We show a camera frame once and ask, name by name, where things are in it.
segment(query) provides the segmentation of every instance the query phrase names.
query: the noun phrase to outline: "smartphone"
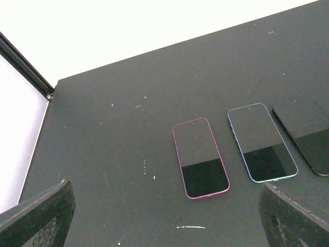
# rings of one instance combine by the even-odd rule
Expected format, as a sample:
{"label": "smartphone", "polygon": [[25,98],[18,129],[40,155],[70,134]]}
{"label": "smartphone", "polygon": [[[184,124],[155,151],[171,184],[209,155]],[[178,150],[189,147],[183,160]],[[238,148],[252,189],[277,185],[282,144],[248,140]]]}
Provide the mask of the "smartphone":
{"label": "smartphone", "polygon": [[329,118],[308,97],[293,97],[274,104],[273,112],[311,170],[329,176]]}
{"label": "smartphone", "polygon": [[232,109],[228,112],[228,119],[254,182],[286,179],[298,173],[296,163],[264,104]]}
{"label": "smartphone", "polygon": [[173,134],[188,198],[228,191],[230,182],[208,120],[198,118],[175,125]]}

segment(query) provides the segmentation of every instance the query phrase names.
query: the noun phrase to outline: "white wall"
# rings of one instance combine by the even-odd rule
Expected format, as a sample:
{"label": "white wall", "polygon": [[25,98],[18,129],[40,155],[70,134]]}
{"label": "white wall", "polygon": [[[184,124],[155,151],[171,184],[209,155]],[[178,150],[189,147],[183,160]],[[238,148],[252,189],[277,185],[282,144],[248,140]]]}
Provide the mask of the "white wall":
{"label": "white wall", "polygon": [[86,70],[313,1],[3,0],[0,29],[56,85]]}
{"label": "white wall", "polygon": [[0,214],[18,204],[48,101],[0,56]]}

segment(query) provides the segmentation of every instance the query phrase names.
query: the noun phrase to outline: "black tabletop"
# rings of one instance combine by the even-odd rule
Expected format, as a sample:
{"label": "black tabletop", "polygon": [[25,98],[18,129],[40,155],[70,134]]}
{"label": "black tabletop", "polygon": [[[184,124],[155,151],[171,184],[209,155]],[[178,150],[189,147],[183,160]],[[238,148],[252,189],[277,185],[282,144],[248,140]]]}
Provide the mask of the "black tabletop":
{"label": "black tabletop", "polygon": [[[302,95],[329,112],[328,13],[328,1],[315,2],[60,80],[21,201],[70,180],[77,209],[66,246],[267,246],[263,185],[248,176],[227,112]],[[172,128],[199,117],[231,188],[190,200]],[[329,180],[279,130],[299,173],[276,183],[329,211]]]}

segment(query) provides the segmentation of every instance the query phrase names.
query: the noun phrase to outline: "black smartphone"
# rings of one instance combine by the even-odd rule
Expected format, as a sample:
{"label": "black smartphone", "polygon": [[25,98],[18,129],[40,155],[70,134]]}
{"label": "black smartphone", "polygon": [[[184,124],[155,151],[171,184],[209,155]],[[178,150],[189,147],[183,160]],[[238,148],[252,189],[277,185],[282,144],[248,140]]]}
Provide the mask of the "black smartphone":
{"label": "black smartphone", "polygon": [[329,119],[309,97],[276,103],[273,112],[312,171],[329,176]]}

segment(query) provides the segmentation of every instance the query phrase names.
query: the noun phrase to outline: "white speck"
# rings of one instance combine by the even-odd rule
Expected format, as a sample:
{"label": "white speck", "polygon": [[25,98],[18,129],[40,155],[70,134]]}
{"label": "white speck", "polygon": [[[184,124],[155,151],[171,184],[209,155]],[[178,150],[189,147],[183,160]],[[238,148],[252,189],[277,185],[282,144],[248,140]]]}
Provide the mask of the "white speck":
{"label": "white speck", "polygon": [[177,226],[176,228],[200,228],[200,229],[206,229],[203,226],[191,226],[191,225],[187,225],[187,226]]}

